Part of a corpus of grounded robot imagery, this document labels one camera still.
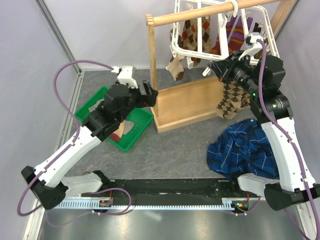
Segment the green plastic tray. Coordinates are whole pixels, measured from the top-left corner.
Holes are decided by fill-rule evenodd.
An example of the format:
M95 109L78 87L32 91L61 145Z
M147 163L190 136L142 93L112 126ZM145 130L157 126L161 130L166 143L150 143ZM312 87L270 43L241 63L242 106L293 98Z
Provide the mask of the green plastic tray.
M89 116L89 113L91 112L90 108L93 107L98 100L103 100L104 95L108 90L108 87L102 86L75 112L74 115L79 122L83 122L85 118ZM153 119L154 115L150 111L144 108L135 108L126 118L127 122L134 123L133 128L127 134L123 134L119 141L113 141L109 137L107 140L123 152L128 152L140 138L142 133L147 129Z

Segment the white plastic clip hanger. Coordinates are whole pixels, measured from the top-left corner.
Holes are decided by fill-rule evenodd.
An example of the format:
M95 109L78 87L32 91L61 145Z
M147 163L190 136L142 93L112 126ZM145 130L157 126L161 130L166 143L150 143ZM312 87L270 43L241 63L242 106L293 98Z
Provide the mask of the white plastic clip hanger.
M184 76L183 60L187 68L195 68L201 61L224 60L233 51L243 50L250 55L250 64L258 63L261 50L257 39L265 42L266 50L278 57L279 51L268 11L260 5L223 12L216 15L217 37L211 39L211 16L175 22L170 31L172 54L166 70L179 81Z

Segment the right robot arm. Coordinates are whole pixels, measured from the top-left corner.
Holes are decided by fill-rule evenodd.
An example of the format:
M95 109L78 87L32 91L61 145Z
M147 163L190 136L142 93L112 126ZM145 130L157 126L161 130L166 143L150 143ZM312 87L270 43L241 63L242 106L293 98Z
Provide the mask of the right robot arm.
M234 51L220 61L210 61L208 68L224 84L235 81L251 97L250 110L268 139L277 169L278 180L241 174L229 184L229 191L235 197L246 191L266 199L275 211L309 201L307 189L313 199L320 196L320 185L311 175L306 163L299 163L292 142L297 144L294 114L288 98L280 91L286 71L283 61L277 56L267 55L265 63L259 60L251 66L248 55L241 57L242 51ZM301 166L305 171L308 186L304 185Z

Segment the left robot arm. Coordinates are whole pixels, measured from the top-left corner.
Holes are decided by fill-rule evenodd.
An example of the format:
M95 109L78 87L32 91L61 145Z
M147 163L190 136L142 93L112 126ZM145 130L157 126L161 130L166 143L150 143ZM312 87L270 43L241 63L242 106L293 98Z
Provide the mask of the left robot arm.
M21 171L44 209L53 209L67 197L86 193L104 197L109 193L110 185L100 170L74 177L67 177L66 173L86 153L118 130L132 110L156 104L158 91L147 81L143 86L145 94L139 88L125 84L112 85L69 141L41 164L26 166Z

